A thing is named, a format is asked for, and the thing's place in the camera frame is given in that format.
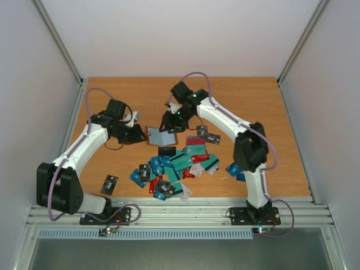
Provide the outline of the brown leather card holder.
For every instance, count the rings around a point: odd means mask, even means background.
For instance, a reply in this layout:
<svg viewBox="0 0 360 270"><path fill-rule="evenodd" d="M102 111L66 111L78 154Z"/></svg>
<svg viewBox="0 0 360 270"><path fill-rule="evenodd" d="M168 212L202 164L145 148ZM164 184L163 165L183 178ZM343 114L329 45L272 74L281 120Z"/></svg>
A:
<svg viewBox="0 0 360 270"><path fill-rule="evenodd" d="M149 145L173 146L178 143L177 136L174 133L168 133L167 131L160 132L157 128L153 127L146 127L146 130Z"/></svg>

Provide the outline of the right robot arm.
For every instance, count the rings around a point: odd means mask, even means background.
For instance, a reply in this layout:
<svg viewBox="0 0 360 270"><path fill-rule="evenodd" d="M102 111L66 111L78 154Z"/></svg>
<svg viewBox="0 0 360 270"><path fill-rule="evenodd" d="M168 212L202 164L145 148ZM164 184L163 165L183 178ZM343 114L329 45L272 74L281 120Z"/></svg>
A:
<svg viewBox="0 0 360 270"><path fill-rule="evenodd" d="M233 160L245 176L247 216L254 224L265 220L272 203L264 177L269 152L264 127L259 122L251 124L239 118L204 89L194 92L184 82L179 82L170 92L179 105L165 103L167 112L161 120L160 130L183 132L188 129L189 120L199 116L225 133L234 143Z"/></svg>

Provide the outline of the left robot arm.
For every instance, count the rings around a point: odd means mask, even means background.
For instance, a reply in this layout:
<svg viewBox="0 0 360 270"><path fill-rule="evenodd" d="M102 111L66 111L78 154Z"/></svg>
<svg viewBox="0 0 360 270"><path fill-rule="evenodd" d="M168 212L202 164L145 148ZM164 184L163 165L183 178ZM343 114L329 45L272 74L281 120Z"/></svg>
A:
<svg viewBox="0 0 360 270"><path fill-rule="evenodd" d="M37 168L36 201L39 206L47 208L51 221L53 211L60 215L91 213L101 224L109 223L113 218L113 209L108 199L85 193L79 177L85 165L96 151L110 138L115 138L121 145L143 142L146 136L137 123L138 111L125 110L130 107L119 100L110 99L107 108L93 114L80 136L58 158L51 163L41 163Z"/></svg>

